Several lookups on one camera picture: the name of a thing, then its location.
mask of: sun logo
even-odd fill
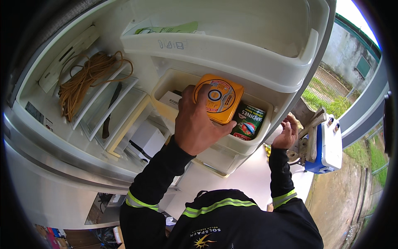
[[[203,247],[205,247],[205,246],[209,246],[209,245],[206,245],[206,243],[207,242],[217,242],[217,241],[211,241],[211,240],[206,240],[206,241],[203,241],[207,236],[209,236],[211,233],[209,233],[209,234],[206,234],[205,236],[203,236],[202,238],[200,238],[199,240],[196,240],[196,242],[194,243],[194,245],[196,245],[196,248],[203,248]]]

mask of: knife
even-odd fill
[[[117,100],[117,97],[120,94],[120,90],[122,90],[122,82],[119,82],[119,84],[117,85],[115,93],[112,96],[111,103],[109,104],[108,109]],[[103,139],[106,139],[109,137],[109,121],[111,121],[111,114],[109,114],[109,116],[106,118],[105,122],[103,123],[103,127],[102,127],[102,138]]]

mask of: hand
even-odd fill
[[[223,126],[215,126],[207,116],[207,94],[209,84],[204,84],[198,92],[197,103],[193,102],[194,85],[189,85],[182,92],[178,102],[176,132],[174,138],[178,146],[186,153],[196,156],[220,138],[231,133],[236,121],[230,121]]]
[[[289,149],[299,137],[297,121],[290,115],[281,123],[283,131],[272,142],[272,147],[276,149]]]

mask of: green can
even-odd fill
[[[237,125],[230,134],[245,141],[253,140],[257,136],[257,131],[261,128],[265,114],[265,111],[251,104],[240,102],[232,118]]]

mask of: man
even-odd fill
[[[121,207],[120,226],[128,249],[135,248],[322,248],[319,231],[301,199],[296,197],[286,150],[298,137],[297,122],[287,116],[283,131],[272,143],[271,197],[273,212],[262,211],[239,190],[201,191],[165,235],[165,217],[157,212],[175,176],[185,165],[236,125],[214,126],[206,113],[210,85],[201,88],[196,104],[194,86],[179,102],[176,132],[138,174]]]

